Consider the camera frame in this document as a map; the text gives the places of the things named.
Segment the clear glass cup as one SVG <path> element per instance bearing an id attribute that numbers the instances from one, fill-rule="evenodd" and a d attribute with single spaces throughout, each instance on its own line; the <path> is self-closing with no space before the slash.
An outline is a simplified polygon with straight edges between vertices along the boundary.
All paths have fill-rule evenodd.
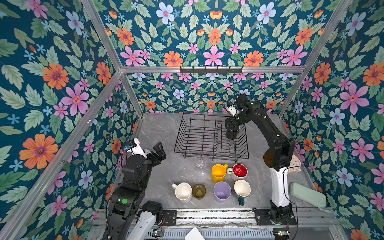
<path id="1" fill-rule="evenodd" d="M 204 175 L 207 167 L 207 158 L 204 156 L 198 156 L 195 158 L 195 168 L 200 175 Z"/>

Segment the white faceted mug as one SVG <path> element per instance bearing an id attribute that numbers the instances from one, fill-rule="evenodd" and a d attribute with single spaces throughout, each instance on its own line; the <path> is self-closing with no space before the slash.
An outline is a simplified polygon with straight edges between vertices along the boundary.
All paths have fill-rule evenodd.
<path id="1" fill-rule="evenodd" d="M 188 203 L 192 199 L 192 187 L 188 183 L 172 184 L 175 190 L 176 198 L 184 203 Z"/>

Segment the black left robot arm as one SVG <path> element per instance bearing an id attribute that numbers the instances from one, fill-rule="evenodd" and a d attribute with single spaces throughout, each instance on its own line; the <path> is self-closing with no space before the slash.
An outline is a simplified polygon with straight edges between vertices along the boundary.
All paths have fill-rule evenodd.
<path id="1" fill-rule="evenodd" d="M 123 182 L 109 198 L 104 240 L 125 240 L 145 197 L 153 167 L 167 158 L 162 142 L 145 151 L 137 138 L 129 140 L 122 157 Z"/>

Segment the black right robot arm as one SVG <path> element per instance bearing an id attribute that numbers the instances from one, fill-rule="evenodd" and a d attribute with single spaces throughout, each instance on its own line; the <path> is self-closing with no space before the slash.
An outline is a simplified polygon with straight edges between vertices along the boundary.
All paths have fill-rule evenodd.
<path id="1" fill-rule="evenodd" d="M 260 129 L 269 148 L 263 155 L 272 179 L 271 208 L 268 213 L 270 222 L 275 225 L 297 224 L 293 203 L 288 194 L 288 168 L 293 157 L 295 141 L 286 137 L 268 116 L 259 101 L 251 101 L 246 94 L 235 98 L 235 113 L 230 117 L 230 126 L 226 123 L 227 137 L 236 135 L 240 125 L 253 122 Z"/>

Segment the black mug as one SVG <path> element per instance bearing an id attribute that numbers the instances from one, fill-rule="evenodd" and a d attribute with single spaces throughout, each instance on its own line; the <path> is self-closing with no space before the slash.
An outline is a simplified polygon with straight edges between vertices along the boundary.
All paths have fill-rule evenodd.
<path id="1" fill-rule="evenodd" d="M 229 140 L 234 140 L 237 138 L 240 126 L 235 117 L 229 117 L 225 120 L 226 127 L 226 137 Z"/>

